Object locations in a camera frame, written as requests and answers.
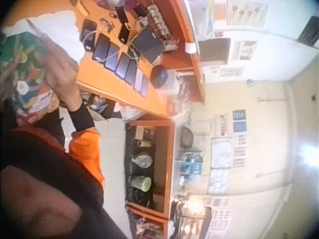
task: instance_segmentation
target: orange countertop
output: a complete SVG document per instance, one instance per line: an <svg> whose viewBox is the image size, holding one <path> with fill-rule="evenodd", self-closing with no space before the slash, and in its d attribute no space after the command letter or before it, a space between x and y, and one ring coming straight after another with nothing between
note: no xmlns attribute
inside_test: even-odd
<svg viewBox="0 0 319 239"><path fill-rule="evenodd" d="M120 45L116 38L121 28L119 20L110 18L110 11L98 7L94 0L82 0L82 3L90 12L90 15L86 18L96 22L102 29L102 32L110 38L111 42L122 47L123 45ZM55 13L63 10L72 10L75 13L77 18L76 25L81 31L84 17L71 5L69 0L20 0L8 15L4 25L14 25L18 20L26 17L39 16L45 13ZM130 22L129 25L133 27L135 20L129 13L127 16ZM115 34L112 32L110 34L107 33L106 29L99 23L101 17L106 17L115 25ZM128 47L124 46L120 51L127 52L127 49ZM86 54L89 58L92 57L92 53ZM164 58L164 62L169 62L171 57L174 57L174 55ZM152 66L149 63L142 60L139 67L145 76L150 76ZM132 86L126 84L113 72L105 69L102 64L95 63L87 57L84 57L81 60L79 68L77 80L82 89L86 89L125 105L134 106L157 116L168 117L167 96L160 96L151 83L149 83L148 96L143 98L139 93L133 90Z"/></svg>

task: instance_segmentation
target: light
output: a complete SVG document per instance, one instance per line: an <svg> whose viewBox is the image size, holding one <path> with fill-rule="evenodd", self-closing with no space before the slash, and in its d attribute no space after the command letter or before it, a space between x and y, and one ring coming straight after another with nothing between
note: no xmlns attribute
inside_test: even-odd
<svg viewBox="0 0 319 239"><path fill-rule="evenodd" d="M309 166L319 167L319 148L305 146L302 150L302 156Z"/></svg>
<svg viewBox="0 0 319 239"><path fill-rule="evenodd" d="M185 230L186 234L188 234L190 231L190 225L186 225L184 230Z"/></svg>
<svg viewBox="0 0 319 239"><path fill-rule="evenodd" d="M203 204L199 201L188 201L187 202L187 207L192 213L201 213L205 208Z"/></svg>
<svg viewBox="0 0 319 239"><path fill-rule="evenodd" d="M193 226L193 229L191 230L191 233L196 234L196 226Z"/></svg>

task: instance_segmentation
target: mobile phone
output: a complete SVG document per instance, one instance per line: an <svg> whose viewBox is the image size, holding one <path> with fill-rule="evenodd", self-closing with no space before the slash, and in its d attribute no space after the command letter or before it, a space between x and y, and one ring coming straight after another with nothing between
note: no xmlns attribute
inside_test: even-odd
<svg viewBox="0 0 319 239"><path fill-rule="evenodd" d="M115 71L116 65L118 63L120 48L111 42L108 54L106 56L106 61L104 63L104 67L110 71Z"/></svg>
<svg viewBox="0 0 319 239"><path fill-rule="evenodd" d="M137 68L133 89L138 93L141 93L142 82L143 82L143 72L140 70L140 68Z"/></svg>
<svg viewBox="0 0 319 239"><path fill-rule="evenodd" d="M146 76L143 76L141 96L146 98L148 96L148 91L149 91L149 80Z"/></svg>
<svg viewBox="0 0 319 239"><path fill-rule="evenodd" d="M109 47L110 47L110 39L106 35L100 33L95 45L92 59L96 61L106 59L106 56L109 51Z"/></svg>
<svg viewBox="0 0 319 239"><path fill-rule="evenodd" d="M116 70L115 70L115 74L118 77L120 77L122 80L125 79L129 63L130 63L129 56L126 53L122 52L121 58L120 58L119 63L116 67Z"/></svg>
<svg viewBox="0 0 319 239"><path fill-rule="evenodd" d="M129 63L129 66L128 66L128 70L126 72L126 76L125 76L125 79L124 81L126 83L128 83L130 86L134 83L135 81L135 77L136 77L136 69L137 69L137 66L136 66L136 63L134 60L130 59L130 63Z"/></svg>
<svg viewBox="0 0 319 239"><path fill-rule="evenodd" d="M122 24L121 31L119 33L120 42L122 42L124 45L128 43L129 35L130 35L130 30L128 30L125 24Z"/></svg>
<svg viewBox="0 0 319 239"><path fill-rule="evenodd" d="M85 19L82 26L80 41L83 42L85 36L92 31L96 31L97 24L89 19ZM93 52L95 43L95 32L91 33L83 43L85 51Z"/></svg>
<svg viewBox="0 0 319 239"><path fill-rule="evenodd" d="M124 24L126 22L129 22L128 17L126 16L126 13L124 11L124 7L115 7L115 11L119 17L120 23Z"/></svg>
<svg viewBox="0 0 319 239"><path fill-rule="evenodd" d="M137 7L133 8L135 13L140 17L146 17L149 14L149 11L143 7L143 5L138 5Z"/></svg>

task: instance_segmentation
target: wooden counter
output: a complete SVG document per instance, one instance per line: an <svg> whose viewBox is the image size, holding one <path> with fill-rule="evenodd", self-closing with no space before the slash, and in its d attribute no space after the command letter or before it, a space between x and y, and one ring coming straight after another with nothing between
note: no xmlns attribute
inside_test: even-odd
<svg viewBox="0 0 319 239"><path fill-rule="evenodd" d="M108 10L98 7L94 0L82 0L84 6L90 12L90 15L87 17L90 20L98 23L102 32L107 35L111 42L119 45L121 47L121 52L127 52L127 46L122 46L118 40L117 35L120 31L121 24L118 19L112 19L109 17ZM156 1L159 5L159 8L163 14L163 17L167 23L168 28L174 37L177 37L181 40L179 49L169 54L164 54L164 59L162 64L167 69L176 69L176 70L194 70L195 74L198 75L197 63L195 60L195 55L189 55L184 52L184 42L191 41L188 37L190 33L187 33L185 30L185 22L181 26L179 25L183 21L183 14L180 13L180 0L161 0ZM76 9L71 5L69 0L20 0L18 4L12 9L12 12L6 19L5 25L14 25L18 20L31 16L39 16L45 13L55 13L63 10L72 10L77 18L76 25L81 31L84 18L76 11ZM127 14L130 26L132 27L135 23L134 18ZM115 25L115 34L106 32L106 29L99 23L101 17L106 17ZM89 58L92 57L91 53L87 53ZM141 61L139 67L143 73L149 77L151 74L152 66L145 61ZM80 63L80 70L78 74L78 84L84 89L92 93L104 96L111 100L117 101L124 105L134 106L148 113L167 118L167 97L159 96L158 92L154 87L149 84L148 96L143 98L133 90L132 86L126 84L123 80L118 78L113 72L108 71L103 67L103 65L95 63L84 57ZM202 90L198 87L193 89L193 94L195 95L194 101L202 101Z"/></svg>

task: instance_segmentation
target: sign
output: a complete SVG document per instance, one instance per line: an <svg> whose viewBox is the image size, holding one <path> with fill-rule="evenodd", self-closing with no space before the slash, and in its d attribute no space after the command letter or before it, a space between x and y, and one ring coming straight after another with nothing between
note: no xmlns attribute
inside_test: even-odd
<svg viewBox="0 0 319 239"><path fill-rule="evenodd" d="M247 131L247 124L245 121L239 121L233 123L234 133L241 133Z"/></svg>
<svg viewBox="0 0 319 239"><path fill-rule="evenodd" d="M227 2L227 24L263 26L267 13L267 5L249 2L234 1Z"/></svg>
<svg viewBox="0 0 319 239"><path fill-rule="evenodd" d="M256 50L257 41L236 41L234 46L233 61L249 61Z"/></svg>
<svg viewBox="0 0 319 239"><path fill-rule="evenodd" d="M246 111L245 110L236 110L233 111L233 120L246 120Z"/></svg>

